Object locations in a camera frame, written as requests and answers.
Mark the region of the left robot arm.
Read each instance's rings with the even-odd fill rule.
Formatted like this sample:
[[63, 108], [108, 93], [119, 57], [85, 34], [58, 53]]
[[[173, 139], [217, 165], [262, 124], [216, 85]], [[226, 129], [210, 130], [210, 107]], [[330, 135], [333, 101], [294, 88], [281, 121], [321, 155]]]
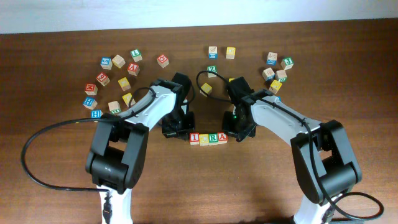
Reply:
[[156, 124], [166, 138], [189, 139], [195, 117], [185, 98], [192, 88], [182, 73], [171, 80], [159, 78], [128, 110], [102, 115], [85, 169], [99, 191], [103, 223], [132, 223], [131, 192], [142, 174], [149, 132]]

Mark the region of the red I block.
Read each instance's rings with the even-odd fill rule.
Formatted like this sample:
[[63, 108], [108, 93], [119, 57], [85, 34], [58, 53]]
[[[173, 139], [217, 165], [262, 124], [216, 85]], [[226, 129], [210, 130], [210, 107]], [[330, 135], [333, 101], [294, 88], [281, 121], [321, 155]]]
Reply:
[[200, 136], [199, 133], [190, 133], [189, 134], [190, 145], [199, 145], [200, 143], [199, 136]]

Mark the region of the yellow C block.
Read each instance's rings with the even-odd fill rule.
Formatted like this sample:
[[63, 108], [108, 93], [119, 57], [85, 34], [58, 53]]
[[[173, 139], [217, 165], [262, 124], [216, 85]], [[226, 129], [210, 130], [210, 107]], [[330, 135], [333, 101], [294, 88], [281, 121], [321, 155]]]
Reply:
[[209, 142], [209, 134], [199, 134], [199, 143], [201, 146], [207, 146]]

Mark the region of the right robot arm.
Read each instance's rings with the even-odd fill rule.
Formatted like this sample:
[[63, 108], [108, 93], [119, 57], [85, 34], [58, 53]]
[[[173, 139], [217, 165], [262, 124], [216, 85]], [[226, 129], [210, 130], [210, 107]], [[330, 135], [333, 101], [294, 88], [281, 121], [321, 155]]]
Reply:
[[254, 91], [243, 77], [227, 85], [234, 105], [223, 118], [223, 132], [238, 142], [263, 126], [292, 148], [303, 199], [291, 223], [331, 223], [339, 200], [362, 179], [356, 156], [341, 123], [322, 123], [289, 108], [269, 90]]

